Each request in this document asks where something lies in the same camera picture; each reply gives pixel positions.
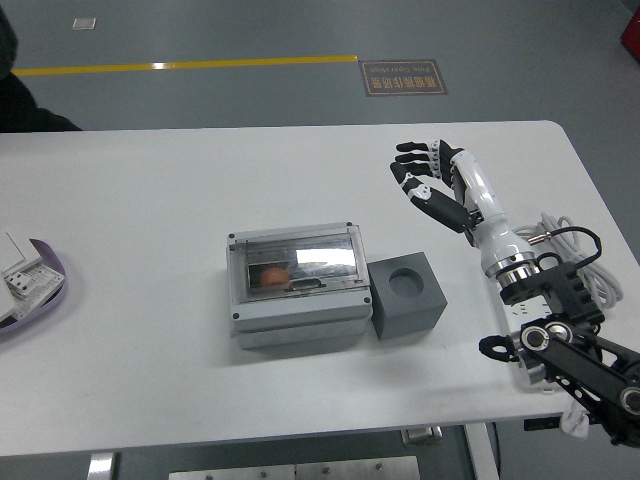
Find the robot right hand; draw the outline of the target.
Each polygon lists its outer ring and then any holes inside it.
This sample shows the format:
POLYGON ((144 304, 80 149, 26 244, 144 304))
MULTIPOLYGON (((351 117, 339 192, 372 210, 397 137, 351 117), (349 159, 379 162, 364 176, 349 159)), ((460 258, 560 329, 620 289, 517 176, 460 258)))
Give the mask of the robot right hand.
POLYGON ((503 284, 538 272, 529 244, 509 226, 476 158, 443 140, 406 142, 391 172, 409 201, 481 253, 485 275, 503 284))

